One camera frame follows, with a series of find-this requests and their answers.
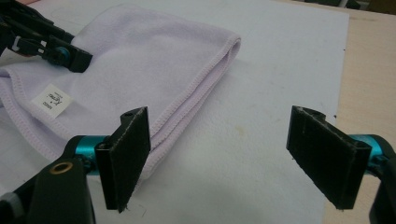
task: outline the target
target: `dark object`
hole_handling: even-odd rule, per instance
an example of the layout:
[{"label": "dark object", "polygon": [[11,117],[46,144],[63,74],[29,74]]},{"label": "dark object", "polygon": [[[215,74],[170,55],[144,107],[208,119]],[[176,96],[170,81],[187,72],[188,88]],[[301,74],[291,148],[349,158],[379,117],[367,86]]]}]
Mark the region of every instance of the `dark object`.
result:
[{"label": "dark object", "polygon": [[0,223],[95,223],[86,175],[99,170],[107,209],[122,212],[150,151],[148,111],[123,114],[110,136],[76,136],[64,154],[0,200]]},{"label": "dark object", "polygon": [[35,9],[15,0],[0,0],[0,55],[8,48],[23,56],[39,55],[50,63],[82,73],[90,65],[92,55],[72,46],[73,38]]},{"label": "dark object", "polygon": [[378,176],[371,222],[396,223],[396,154],[380,136],[354,138],[367,141],[342,133],[318,111],[292,107],[287,149],[327,199],[337,209],[352,209],[363,175]]}]

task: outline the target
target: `care label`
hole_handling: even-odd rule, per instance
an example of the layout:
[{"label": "care label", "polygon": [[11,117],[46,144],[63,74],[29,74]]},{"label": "care label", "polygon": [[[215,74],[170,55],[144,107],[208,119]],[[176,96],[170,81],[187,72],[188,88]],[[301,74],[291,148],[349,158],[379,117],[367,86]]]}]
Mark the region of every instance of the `care label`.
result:
[{"label": "care label", "polygon": [[56,86],[49,84],[32,103],[40,107],[44,112],[54,119],[58,117],[72,103],[73,98],[59,90]]}]

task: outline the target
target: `lavender cloth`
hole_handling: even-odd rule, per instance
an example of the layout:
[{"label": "lavender cloth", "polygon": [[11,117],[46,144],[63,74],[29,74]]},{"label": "lavender cloth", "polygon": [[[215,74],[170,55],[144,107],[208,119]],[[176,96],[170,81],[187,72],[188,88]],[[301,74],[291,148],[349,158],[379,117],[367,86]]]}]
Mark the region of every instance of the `lavender cloth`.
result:
[{"label": "lavender cloth", "polygon": [[[75,135],[109,135],[120,115],[147,106],[148,178],[234,59],[240,37],[230,31],[131,5],[108,9],[73,45],[93,55],[83,74],[32,60],[0,68],[0,119],[12,121],[50,160]],[[32,100],[49,84],[73,98],[56,119]]]}]

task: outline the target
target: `table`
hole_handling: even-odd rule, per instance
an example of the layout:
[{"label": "table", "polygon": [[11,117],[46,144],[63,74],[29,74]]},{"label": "table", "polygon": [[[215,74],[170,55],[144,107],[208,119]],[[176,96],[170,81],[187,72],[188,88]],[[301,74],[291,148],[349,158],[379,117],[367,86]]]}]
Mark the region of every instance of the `table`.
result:
[{"label": "table", "polygon": [[[396,16],[313,4],[349,14],[344,73],[336,126],[345,133],[375,133],[396,146]],[[365,176],[355,208],[326,204],[324,224],[369,223],[379,180]]]}]

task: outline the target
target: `purple towel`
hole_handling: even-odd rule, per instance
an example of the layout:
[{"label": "purple towel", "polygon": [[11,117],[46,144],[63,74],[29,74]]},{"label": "purple towel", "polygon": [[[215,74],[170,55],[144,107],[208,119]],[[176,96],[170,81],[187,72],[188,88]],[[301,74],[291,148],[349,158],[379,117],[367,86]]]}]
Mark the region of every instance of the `purple towel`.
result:
[{"label": "purple towel", "polygon": [[[12,120],[26,140],[53,161],[71,137],[112,134],[122,113],[147,106],[152,149],[141,175],[146,179],[227,70],[240,36],[121,5],[99,15],[73,45],[93,55],[83,74],[43,60],[0,68],[0,120]],[[47,87],[61,92],[52,99],[72,98],[59,115],[37,103],[40,94],[54,92],[45,91]]]}]

